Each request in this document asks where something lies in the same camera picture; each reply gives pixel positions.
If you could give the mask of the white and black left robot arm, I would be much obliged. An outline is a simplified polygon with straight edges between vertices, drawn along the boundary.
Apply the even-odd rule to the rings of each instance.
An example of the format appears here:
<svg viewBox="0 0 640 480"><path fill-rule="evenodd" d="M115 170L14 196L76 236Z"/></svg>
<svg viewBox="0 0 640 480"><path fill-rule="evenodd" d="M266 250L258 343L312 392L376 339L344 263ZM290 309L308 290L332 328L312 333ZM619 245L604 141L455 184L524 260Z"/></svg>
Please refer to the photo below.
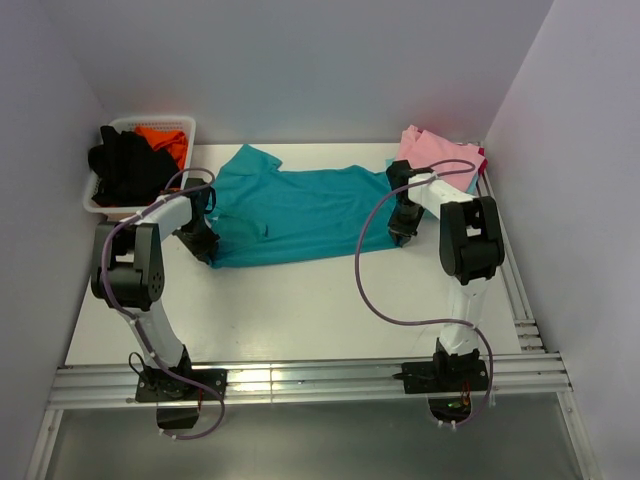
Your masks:
<svg viewBox="0 0 640 480"><path fill-rule="evenodd" d="M162 243L175 236L198 261L211 263L220 237L206 216L216 205L213 186L190 179L181 192L164 191L151 205L95 230L91 291L129 325L143 350L145 381L172 399L195 386L187 347L178 339L162 304L166 275Z"/></svg>

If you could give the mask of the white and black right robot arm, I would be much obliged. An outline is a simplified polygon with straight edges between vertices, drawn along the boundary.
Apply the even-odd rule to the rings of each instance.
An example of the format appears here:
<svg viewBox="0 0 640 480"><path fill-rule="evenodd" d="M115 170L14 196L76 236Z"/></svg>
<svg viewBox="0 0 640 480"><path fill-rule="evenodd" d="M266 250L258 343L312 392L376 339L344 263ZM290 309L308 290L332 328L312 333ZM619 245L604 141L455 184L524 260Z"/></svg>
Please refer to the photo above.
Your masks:
<svg viewBox="0 0 640 480"><path fill-rule="evenodd" d="M450 277L449 317L436 339L433 359L411 367L407 379L431 391L453 390L465 384L488 385L487 367L480 359L480 325L488 286L505 258L495 200L475 197L439 178L430 167L413 168L407 160L394 161L386 170L396 205L388 222L397 246L417 235L423 214L439 221L439 259Z"/></svg>

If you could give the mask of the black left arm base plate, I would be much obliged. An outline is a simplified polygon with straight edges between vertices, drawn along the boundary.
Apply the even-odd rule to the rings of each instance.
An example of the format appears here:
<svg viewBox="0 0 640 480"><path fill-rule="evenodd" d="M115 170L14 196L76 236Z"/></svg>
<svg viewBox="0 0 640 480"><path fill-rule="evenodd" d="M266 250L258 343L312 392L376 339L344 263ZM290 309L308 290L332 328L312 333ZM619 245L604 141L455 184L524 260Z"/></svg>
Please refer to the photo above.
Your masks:
<svg viewBox="0 0 640 480"><path fill-rule="evenodd" d="M147 369L141 374L135 393L137 403L180 401L215 401L224 397L228 371L218 368L196 369L189 378L206 389L176 380L159 369Z"/></svg>

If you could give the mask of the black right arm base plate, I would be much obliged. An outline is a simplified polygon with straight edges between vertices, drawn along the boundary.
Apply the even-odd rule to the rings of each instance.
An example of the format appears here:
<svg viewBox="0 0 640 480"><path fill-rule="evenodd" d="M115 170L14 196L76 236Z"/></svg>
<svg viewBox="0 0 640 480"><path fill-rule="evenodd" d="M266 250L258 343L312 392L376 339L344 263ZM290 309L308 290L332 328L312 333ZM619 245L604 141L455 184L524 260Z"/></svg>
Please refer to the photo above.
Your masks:
<svg viewBox="0 0 640 480"><path fill-rule="evenodd" d="M393 379L403 382L406 394L466 393L486 391L490 375L482 360L461 372L446 370L435 361L421 361L402 363Z"/></svg>

